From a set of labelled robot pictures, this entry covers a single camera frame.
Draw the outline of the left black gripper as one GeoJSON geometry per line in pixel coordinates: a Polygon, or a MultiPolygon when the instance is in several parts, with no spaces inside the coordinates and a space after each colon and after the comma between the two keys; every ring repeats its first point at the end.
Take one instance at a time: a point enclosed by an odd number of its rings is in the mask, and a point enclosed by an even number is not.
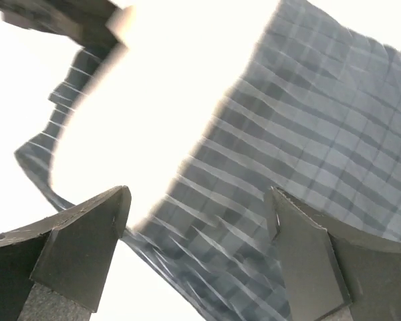
{"type": "Polygon", "coordinates": [[[0,0],[5,23],[64,35],[84,47],[112,47],[118,42],[107,27],[117,9],[107,0],[0,0]]]}

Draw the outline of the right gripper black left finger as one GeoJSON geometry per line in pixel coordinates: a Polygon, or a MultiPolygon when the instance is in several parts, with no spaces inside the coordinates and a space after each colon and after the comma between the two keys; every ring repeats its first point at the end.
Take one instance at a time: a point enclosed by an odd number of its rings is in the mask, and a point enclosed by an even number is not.
{"type": "Polygon", "coordinates": [[[89,320],[130,204],[129,188],[117,186],[0,233],[0,320],[89,320]]]}

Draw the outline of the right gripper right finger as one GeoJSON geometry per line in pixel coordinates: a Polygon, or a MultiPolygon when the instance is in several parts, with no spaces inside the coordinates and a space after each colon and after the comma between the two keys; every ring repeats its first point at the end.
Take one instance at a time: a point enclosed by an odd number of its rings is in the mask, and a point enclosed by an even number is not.
{"type": "Polygon", "coordinates": [[[401,243],[265,193],[293,320],[401,320],[401,243]]]}

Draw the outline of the cream white pillow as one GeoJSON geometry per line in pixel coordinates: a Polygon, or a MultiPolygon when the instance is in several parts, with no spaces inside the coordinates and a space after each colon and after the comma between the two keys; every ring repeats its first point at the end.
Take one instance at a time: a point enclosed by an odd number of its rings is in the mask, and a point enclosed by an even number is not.
{"type": "Polygon", "coordinates": [[[116,185],[128,224],[163,202],[242,76],[277,1],[131,1],[109,28],[119,44],[65,123],[51,186],[78,204],[116,185]]]}

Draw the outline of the dark checkered pillowcase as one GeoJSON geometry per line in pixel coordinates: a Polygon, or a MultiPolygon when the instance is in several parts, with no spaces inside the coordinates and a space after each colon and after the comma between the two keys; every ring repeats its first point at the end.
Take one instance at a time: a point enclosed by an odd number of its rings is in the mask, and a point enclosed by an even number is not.
{"type": "MultiPolygon", "coordinates": [[[[127,222],[125,320],[293,320],[267,223],[272,188],[401,243],[401,51],[308,1],[277,2],[163,202],[127,222]]],[[[75,203],[51,186],[55,149],[116,39],[79,52],[47,127],[15,151],[58,210],[75,203]]]]}

